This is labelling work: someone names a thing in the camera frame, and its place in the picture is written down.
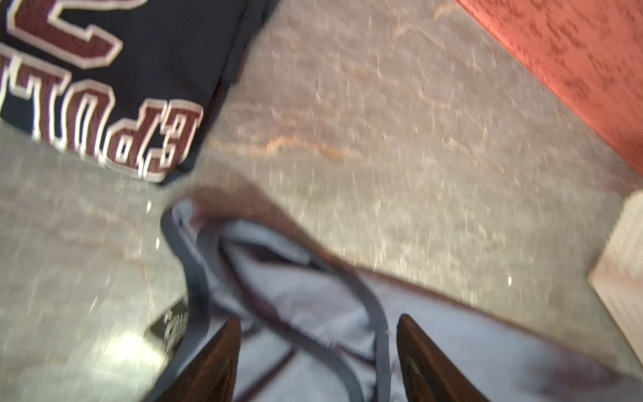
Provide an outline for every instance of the white-outlined maroon lettering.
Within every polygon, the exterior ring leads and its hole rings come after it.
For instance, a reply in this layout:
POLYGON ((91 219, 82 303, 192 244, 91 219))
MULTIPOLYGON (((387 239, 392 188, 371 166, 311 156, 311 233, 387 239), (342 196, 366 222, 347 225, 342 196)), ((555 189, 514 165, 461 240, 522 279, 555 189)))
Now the white-outlined maroon lettering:
POLYGON ((111 64, 123 42, 90 24, 81 28, 60 18, 63 10, 131 10, 147 0, 14 0, 6 13, 10 35, 82 69, 111 64))
POLYGON ((10 66, 9 92, 33 102, 33 140, 55 141, 56 97, 65 92, 70 80, 69 71, 15 52, 10 66))
POLYGON ((161 124, 163 148, 150 148, 147 151, 142 178, 161 181, 169 170, 185 161, 202 119, 201 105, 188 100, 171 100, 161 124))
POLYGON ((143 177, 144 155, 150 138, 167 112, 167 101, 145 99, 138 119, 123 118, 107 128, 102 157, 110 169, 143 177))
POLYGON ((55 143, 60 150, 74 149, 81 158, 99 158, 107 119, 116 97, 111 86, 94 80, 69 86, 60 110, 62 137, 55 143))
POLYGON ((14 55, 17 53, 17 50, 0 43, 0 68, 2 68, 2 78, 0 78, 0 110, 2 110, 2 106, 5 104, 7 83, 9 83, 9 76, 11 75, 11 63, 14 55))

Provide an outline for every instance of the gray strap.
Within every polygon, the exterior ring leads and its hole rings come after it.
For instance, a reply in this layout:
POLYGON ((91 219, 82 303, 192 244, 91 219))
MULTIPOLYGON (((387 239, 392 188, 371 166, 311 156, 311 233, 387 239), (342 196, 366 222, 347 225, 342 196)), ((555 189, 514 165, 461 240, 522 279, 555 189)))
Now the gray strap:
POLYGON ((390 359, 388 350, 388 322, 378 299, 353 272, 331 267, 283 235, 248 221, 235 221, 223 228, 214 222, 203 226, 197 237, 197 246, 213 272, 235 292, 244 307, 283 339, 308 352, 320 363, 335 372, 343 382, 350 402, 364 402, 359 381, 338 353, 321 345, 298 329, 281 321, 276 312, 267 308, 269 303, 247 286, 230 258, 233 244, 261 246, 292 263, 308 266, 313 270, 329 273, 340 279, 364 305, 370 325, 375 331, 376 394, 377 402, 390 399, 390 359))

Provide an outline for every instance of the black tag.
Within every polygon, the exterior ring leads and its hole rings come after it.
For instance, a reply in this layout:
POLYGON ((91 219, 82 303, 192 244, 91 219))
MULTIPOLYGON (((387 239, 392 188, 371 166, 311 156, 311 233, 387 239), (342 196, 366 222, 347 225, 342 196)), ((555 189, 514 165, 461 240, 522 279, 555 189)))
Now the black tag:
POLYGON ((188 326, 188 299, 183 297, 156 320, 147 330, 148 337, 160 343, 167 354, 173 354, 188 326))

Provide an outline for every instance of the red rug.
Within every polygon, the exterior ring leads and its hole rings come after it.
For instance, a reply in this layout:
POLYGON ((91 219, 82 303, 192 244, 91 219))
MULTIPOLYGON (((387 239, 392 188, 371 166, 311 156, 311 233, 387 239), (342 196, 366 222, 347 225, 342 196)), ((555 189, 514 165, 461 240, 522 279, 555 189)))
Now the red rug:
POLYGON ((643 174, 643 0, 458 0, 643 174))

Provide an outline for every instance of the floor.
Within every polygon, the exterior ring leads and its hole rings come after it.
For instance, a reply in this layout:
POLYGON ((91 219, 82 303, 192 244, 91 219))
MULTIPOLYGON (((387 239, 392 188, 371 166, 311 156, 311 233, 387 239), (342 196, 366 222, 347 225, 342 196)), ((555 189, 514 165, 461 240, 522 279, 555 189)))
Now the floor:
POLYGON ((283 0, 169 188, 0 131, 5 401, 144 395, 143 333, 185 290, 159 217, 195 186, 643 374, 586 281, 643 178, 453 1, 283 0))

